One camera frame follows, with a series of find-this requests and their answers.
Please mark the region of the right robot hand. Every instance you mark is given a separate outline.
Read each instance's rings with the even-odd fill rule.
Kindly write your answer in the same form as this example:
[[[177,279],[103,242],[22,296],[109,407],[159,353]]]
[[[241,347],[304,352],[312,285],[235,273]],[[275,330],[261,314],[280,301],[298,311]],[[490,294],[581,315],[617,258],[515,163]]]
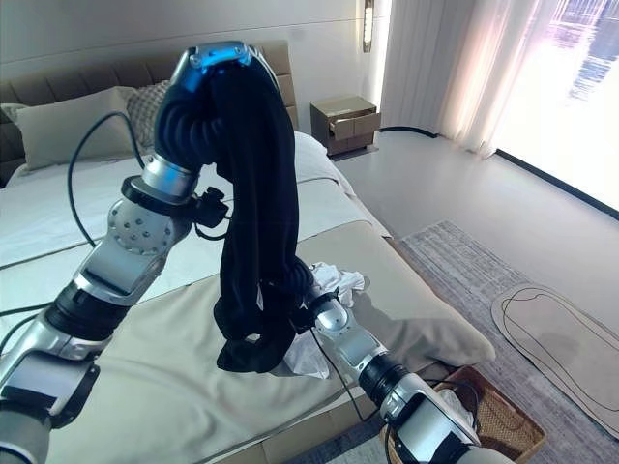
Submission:
[[[269,282],[270,287],[281,300],[282,312],[292,316],[304,306],[312,305],[316,299],[316,282],[310,267],[297,259],[281,276]]]

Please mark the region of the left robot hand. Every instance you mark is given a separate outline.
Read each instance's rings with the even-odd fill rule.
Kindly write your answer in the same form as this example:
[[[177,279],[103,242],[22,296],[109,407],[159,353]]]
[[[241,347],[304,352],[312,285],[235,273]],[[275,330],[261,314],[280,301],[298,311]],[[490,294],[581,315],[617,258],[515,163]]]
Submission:
[[[211,84],[216,76],[242,67],[275,77],[259,49],[243,42],[203,43],[183,52],[156,117],[155,154],[142,173],[148,187],[185,198],[202,167],[220,160],[223,129]]]

